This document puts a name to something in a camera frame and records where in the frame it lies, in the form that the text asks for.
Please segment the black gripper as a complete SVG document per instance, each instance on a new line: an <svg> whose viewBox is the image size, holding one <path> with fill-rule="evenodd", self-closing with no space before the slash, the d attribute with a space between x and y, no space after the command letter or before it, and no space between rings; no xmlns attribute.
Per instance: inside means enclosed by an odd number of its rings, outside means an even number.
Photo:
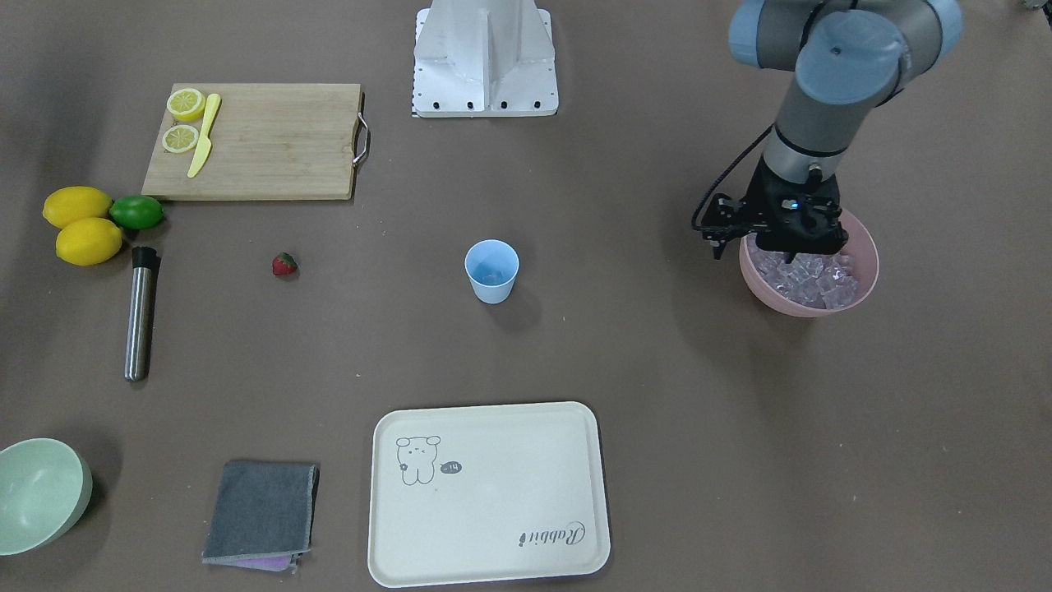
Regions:
<svg viewBox="0 0 1052 592"><path fill-rule="evenodd" d="M704 206L700 233L713 245L715 259L730 241L748 234L768 252L833 256L849 240L841 215L837 176L812 169L804 183L789 183L760 160L743 198L719 192Z"/></svg>

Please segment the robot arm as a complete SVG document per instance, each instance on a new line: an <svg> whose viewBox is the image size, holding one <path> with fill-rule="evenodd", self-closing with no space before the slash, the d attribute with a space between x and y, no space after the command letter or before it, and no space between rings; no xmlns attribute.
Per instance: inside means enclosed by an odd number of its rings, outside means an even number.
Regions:
<svg viewBox="0 0 1052 592"><path fill-rule="evenodd" d="M740 63L793 75L745 195L708 188L692 229L720 259L733 240L789 257L837 254L837 167L865 117L932 70L957 45L957 1L744 1L728 46Z"/></svg>

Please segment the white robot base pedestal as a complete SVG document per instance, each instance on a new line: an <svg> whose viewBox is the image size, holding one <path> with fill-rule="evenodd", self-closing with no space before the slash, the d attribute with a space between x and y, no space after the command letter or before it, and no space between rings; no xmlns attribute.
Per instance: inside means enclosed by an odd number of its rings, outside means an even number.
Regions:
<svg viewBox="0 0 1052 592"><path fill-rule="evenodd" d="M555 115L549 11L533 1L433 1L414 23L414 117Z"/></svg>

